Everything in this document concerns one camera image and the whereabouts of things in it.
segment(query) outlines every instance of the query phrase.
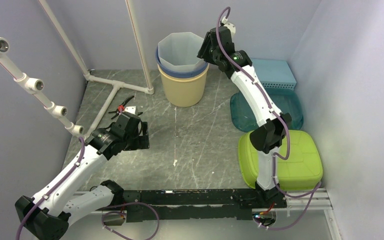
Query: gray wall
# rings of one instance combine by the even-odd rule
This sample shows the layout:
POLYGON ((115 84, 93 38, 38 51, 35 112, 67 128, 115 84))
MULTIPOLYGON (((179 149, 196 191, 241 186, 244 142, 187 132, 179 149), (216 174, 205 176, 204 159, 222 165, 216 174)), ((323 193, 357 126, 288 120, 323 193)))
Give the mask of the gray wall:
POLYGON ((343 239, 384 239, 384 0, 322 1, 289 63, 343 239))
MULTIPOLYGON (((0 37, 10 43, 8 56, 30 77, 43 79, 44 93, 67 106, 74 120, 85 80, 38 2, 0 0, 0 37)), ((0 239, 15 237, 20 222, 14 203, 57 175, 69 141, 64 126, 0 66, 0 239)))
MULTIPOLYGON (((321 0, 135 0, 138 27, 149 68, 155 49, 170 33, 201 37, 231 6, 238 49, 254 58, 287 60, 297 47, 321 0)), ((125 1, 66 1, 49 4, 91 69, 140 69, 141 63, 125 1)))

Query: blue bucket rim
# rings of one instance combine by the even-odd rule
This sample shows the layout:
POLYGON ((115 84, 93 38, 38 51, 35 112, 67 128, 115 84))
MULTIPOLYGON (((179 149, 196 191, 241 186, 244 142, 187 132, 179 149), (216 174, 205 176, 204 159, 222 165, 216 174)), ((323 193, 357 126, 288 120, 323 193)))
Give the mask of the blue bucket rim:
POLYGON ((170 77, 178 78, 178 79, 194 78, 194 77, 200 75, 201 73, 203 73, 208 66, 208 62, 205 62, 205 64, 201 68, 198 68, 195 71, 178 72, 178 71, 169 70, 161 64, 160 58, 158 57, 158 47, 155 49, 155 59, 156 59, 156 63, 158 64, 158 66, 161 68, 161 70, 165 74, 169 75, 170 77))

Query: gray marble floor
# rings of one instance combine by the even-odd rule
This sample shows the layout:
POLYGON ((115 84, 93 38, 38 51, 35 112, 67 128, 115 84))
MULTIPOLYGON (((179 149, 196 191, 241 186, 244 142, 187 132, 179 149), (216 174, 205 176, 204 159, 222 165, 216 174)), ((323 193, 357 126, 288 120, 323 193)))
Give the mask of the gray marble floor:
MULTIPOLYGON (((145 86, 141 70, 99 70, 97 77, 145 86)), ((231 121, 230 97, 236 86, 220 71, 208 72, 202 100, 192 107, 176 107, 166 99, 161 78, 151 72, 154 95, 122 88, 109 109, 115 110, 128 96, 128 106, 137 106, 149 125, 150 149, 124 151, 96 171, 80 190, 89 190, 111 179, 127 190, 247 188, 242 179, 237 145, 243 133, 231 121)), ((89 82, 76 124, 87 130, 107 99, 112 86, 89 82)), ((106 114, 98 127, 107 127, 112 114, 106 114)), ((79 151, 71 139, 64 166, 79 151)))

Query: light blue plastic basket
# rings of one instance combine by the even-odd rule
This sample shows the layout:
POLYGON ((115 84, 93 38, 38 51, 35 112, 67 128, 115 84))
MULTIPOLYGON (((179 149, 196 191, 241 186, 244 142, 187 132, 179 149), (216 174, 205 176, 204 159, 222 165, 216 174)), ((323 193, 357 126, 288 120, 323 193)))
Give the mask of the light blue plastic basket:
POLYGON ((297 81, 286 61, 254 58, 251 61, 264 88, 295 89, 297 81))

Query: red and black clamp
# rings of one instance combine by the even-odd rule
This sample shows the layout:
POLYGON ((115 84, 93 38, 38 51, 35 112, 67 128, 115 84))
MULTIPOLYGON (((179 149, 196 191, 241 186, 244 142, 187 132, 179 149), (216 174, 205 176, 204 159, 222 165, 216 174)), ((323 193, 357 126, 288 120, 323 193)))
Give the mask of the red and black clamp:
POLYGON ((111 117, 111 119, 115 119, 116 117, 118 117, 126 108, 126 105, 127 103, 132 100, 135 96, 129 96, 127 97, 122 104, 120 104, 118 107, 117 107, 117 110, 115 111, 109 111, 108 113, 109 114, 115 114, 113 117, 111 117))

